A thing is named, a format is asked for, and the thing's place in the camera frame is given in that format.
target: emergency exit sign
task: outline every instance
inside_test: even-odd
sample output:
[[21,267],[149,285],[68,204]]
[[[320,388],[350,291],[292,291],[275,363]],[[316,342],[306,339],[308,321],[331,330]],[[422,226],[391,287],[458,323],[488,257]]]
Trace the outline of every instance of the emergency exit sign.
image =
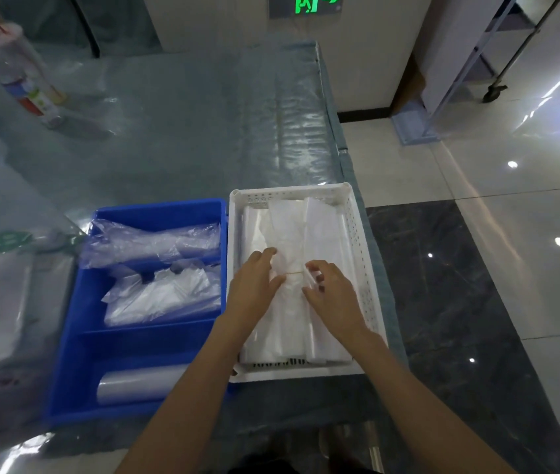
[[269,0],[269,18],[340,13],[344,0]]

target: bundle of plastic bags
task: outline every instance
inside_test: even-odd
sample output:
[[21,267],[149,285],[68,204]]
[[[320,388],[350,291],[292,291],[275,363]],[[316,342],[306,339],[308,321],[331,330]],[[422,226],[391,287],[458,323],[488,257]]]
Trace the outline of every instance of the bundle of plastic bags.
[[317,287],[304,264],[323,259],[339,266],[353,285],[355,269],[344,216],[315,198],[274,199],[268,209],[246,206],[243,213],[242,259],[266,247],[277,248],[270,276],[284,274],[269,311],[240,352],[242,363],[277,363],[288,358],[312,363],[352,358],[310,308],[302,287]]
[[219,224],[149,232],[105,219],[94,219],[99,233],[89,236],[80,254],[83,268],[104,268],[132,260],[171,262],[220,254]]
[[157,271],[144,283],[142,276],[124,266],[111,271],[115,285],[104,295],[104,324],[122,326],[191,318],[221,308],[221,266],[199,260],[180,260]]

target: white wall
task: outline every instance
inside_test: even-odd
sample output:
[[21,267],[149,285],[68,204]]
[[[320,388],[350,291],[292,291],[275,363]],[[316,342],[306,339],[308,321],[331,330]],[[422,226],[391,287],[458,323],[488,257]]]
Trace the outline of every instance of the white wall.
[[456,80],[503,0],[432,0],[414,55],[427,86],[421,94],[433,113]]
[[430,0],[345,0],[343,11],[268,20],[267,0],[145,0],[165,51],[241,47],[273,34],[319,41],[340,111],[389,106]]

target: hand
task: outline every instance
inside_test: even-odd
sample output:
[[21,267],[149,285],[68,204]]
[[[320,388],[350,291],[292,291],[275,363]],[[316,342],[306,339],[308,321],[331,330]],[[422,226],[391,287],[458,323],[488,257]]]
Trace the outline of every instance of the hand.
[[267,248],[262,253],[254,251],[229,285],[223,316],[238,327],[244,336],[243,342],[252,334],[253,328],[269,309],[276,291],[286,280],[286,276],[276,276],[269,281],[271,258],[276,252],[276,248]]
[[350,344],[358,334],[370,332],[352,283],[333,263],[315,260],[309,261],[306,266],[311,272],[321,273],[315,277],[320,285],[319,291],[302,288],[308,303],[331,334],[350,351]]

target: left hand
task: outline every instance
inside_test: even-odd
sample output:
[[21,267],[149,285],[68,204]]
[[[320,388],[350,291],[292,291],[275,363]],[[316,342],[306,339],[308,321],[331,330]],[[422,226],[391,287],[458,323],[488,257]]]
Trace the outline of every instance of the left hand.
[[228,303],[222,316],[238,328],[243,342],[286,280],[286,276],[276,276],[269,281],[271,258],[276,252],[276,248],[267,248],[262,253],[254,251],[229,285]]

